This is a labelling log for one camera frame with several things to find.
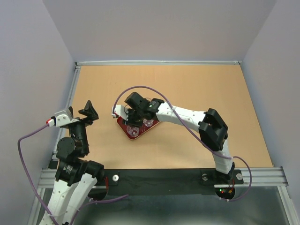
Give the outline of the clear glass group back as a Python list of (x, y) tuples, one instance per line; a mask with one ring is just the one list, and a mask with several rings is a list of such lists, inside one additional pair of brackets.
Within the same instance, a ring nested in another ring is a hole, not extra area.
[(132, 138), (136, 138), (139, 135), (139, 128), (127, 126), (127, 134)]

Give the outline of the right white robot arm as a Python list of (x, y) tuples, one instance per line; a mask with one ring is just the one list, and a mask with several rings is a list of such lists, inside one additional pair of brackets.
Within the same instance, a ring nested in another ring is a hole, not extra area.
[(148, 100), (137, 92), (132, 92), (125, 103), (120, 111), (129, 126), (141, 127), (144, 120), (156, 120), (184, 126), (192, 135), (197, 132), (196, 139), (213, 155), (216, 179), (226, 183), (233, 178), (235, 164), (228, 147), (228, 126), (215, 109), (188, 110), (166, 99)]

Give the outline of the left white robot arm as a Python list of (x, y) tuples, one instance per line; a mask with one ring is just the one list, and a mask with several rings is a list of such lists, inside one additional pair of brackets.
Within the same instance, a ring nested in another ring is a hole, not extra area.
[(92, 125), (99, 116), (91, 101), (87, 101), (79, 113), (84, 118), (74, 117), (73, 108), (69, 107), (55, 113), (46, 122), (50, 127), (67, 129), (69, 135), (57, 143), (59, 164), (48, 209), (40, 221), (42, 225), (71, 224), (76, 210), (92, 187), (104, 181), (104, 166), (83, 160), (90, 152), (86, 127)]

